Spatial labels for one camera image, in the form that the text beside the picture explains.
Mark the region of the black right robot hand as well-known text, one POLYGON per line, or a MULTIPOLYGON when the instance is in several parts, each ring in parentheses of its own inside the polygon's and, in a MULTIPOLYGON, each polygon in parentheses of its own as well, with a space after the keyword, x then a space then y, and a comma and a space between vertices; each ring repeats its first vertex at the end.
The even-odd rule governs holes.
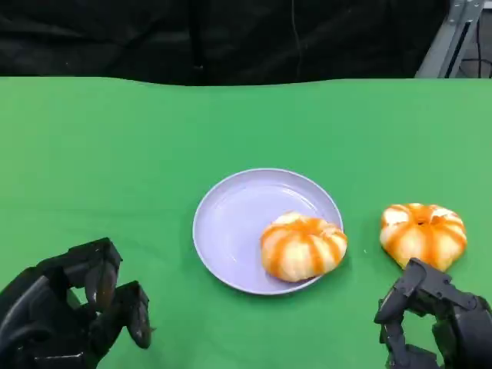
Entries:
POLYGON ((491 307, 481 296, 457 289, 451 276, 411 258, 385 298, 378 301, 374 322, 388 350, 387 368, 439 368, 437 355, 408 344, 405 312, 434 316, 432 333, 442 368, 491 367, 491 307))

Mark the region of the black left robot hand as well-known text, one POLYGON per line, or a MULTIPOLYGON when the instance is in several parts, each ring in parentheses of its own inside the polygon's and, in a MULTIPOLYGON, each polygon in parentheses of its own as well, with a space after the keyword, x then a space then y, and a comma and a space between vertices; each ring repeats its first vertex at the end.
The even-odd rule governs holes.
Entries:
POLYGON ((149 299, 137 281, 117 285, 121 261, 101 238, 23 270, 1 292, 1 366, 96 368, 123 328, 149 348, 149 299))

